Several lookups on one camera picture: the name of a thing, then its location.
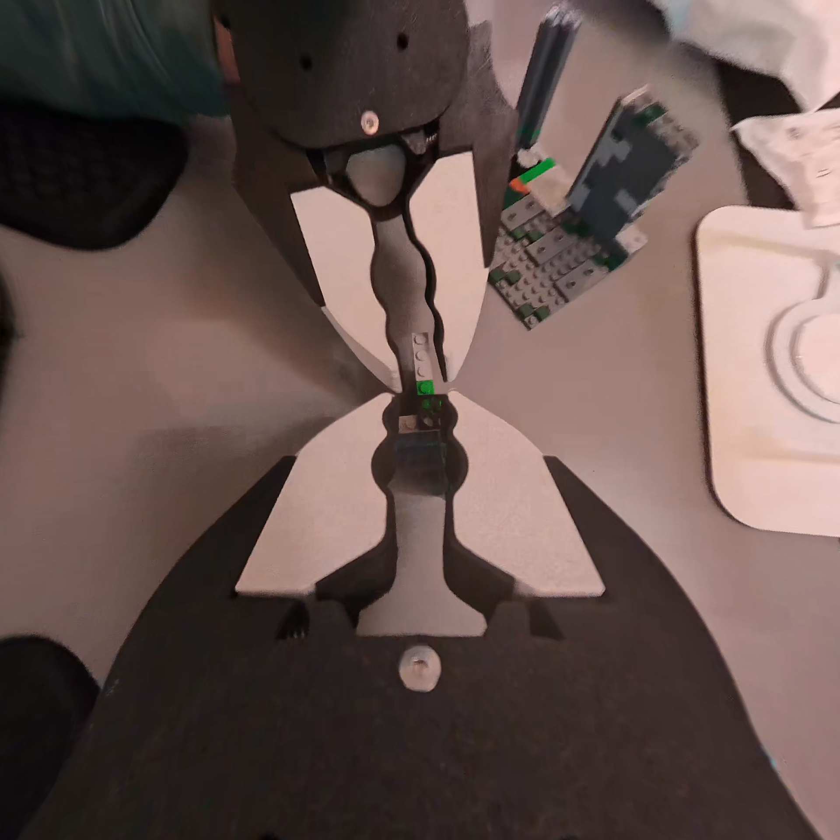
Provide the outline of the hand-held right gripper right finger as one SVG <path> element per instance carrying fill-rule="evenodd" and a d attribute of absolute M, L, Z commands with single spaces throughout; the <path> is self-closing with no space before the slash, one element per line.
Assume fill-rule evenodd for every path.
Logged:
<path fill-rule="evenodd" d="M 548 463 L 523 433 L 448 394 L 445 582 L 489 622 L 516 599 L 595 599 L 606 586 Z"/>

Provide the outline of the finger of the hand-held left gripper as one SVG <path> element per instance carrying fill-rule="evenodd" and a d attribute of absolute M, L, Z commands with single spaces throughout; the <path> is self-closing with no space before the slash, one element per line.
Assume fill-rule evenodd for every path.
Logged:
<path fill-rule="evenodd" d="M 457 378 L 476 333 L 487 285 L 471 151 L 440 157 L 408 200 L 409 221 L 434 272 L 444 380 Z"/>
<path fill-rule="evenodd" d="M 375 237 L 365 208 L 317 186 L 291 196 L 324 303 L 322 312 L 362 364 L 390 391 L 402 391 L 386 315 L 372 281 Z"/>

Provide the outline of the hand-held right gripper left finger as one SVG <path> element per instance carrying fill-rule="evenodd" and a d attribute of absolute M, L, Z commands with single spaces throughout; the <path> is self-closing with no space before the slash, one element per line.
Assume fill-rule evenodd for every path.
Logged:
<path fill-rule="evenodd" d="M 396 397 L 382 393 L 303 446 L 235 584 L 239 596 L 341 604 L 352 625 L 397 566 Z"/>

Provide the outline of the dark grey toy brick assembly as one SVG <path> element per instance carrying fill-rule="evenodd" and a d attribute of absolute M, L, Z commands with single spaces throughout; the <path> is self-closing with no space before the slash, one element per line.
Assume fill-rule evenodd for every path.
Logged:
<path fill-rule="evenodd" d="M 392 487 L 403 494 L 445 499 L 455 408 L 437 382 L 438 354 L 432 335 L 414 332 L 405 350 L 407 378 L 398 401 Z"/>

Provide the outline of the grey toy brick build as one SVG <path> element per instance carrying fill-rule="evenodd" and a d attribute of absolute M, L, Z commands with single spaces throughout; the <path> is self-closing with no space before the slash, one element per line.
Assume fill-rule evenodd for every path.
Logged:
<path fill-rule="evenodd" d="M 553 5 L 540 22 L 518 98 L 516 154 L 487 278 L 529 330 L 645 247 L 637 220 L 698 146 L 642 87 L 615 101 L 575 178 L 540 150 L 581 23 L 568 2 Z"/>

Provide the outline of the black mesh chair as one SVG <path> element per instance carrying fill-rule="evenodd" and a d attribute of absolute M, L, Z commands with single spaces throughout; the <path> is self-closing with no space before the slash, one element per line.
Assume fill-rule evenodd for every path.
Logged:
<path fill-rule="evenodd" d="M 186 133 L 167 122 L 4 99 L 1 223 L 71 249 L 121 246 L 160 212 L 187 157 Z"/>

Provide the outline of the white paper bag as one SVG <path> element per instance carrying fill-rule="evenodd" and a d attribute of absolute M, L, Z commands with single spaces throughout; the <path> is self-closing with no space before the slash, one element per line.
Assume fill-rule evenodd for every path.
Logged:
<path fill-rule="evenodd" d="M 752 117 L 733 126 L 811 228 L 839 225 L 839 109 Z"/>

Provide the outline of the clear plastic bags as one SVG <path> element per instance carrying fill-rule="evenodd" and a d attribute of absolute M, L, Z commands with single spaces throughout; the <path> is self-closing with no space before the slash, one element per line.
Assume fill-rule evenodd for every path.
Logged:
<path fill-rule="evenodd" d="M 782 81 L 804 111 L 839 91 L 838 1 L 653 1 L 670 37 Z"/>

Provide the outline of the black rounded object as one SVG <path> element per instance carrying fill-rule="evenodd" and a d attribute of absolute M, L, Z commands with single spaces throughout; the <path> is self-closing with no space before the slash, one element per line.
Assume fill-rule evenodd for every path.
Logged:
<path fill-rule="evenodd" d="M 1 838 L 16 839 L 42 806 L 99 694 L 87 667 L 47 637 L 1 642 Z"/>

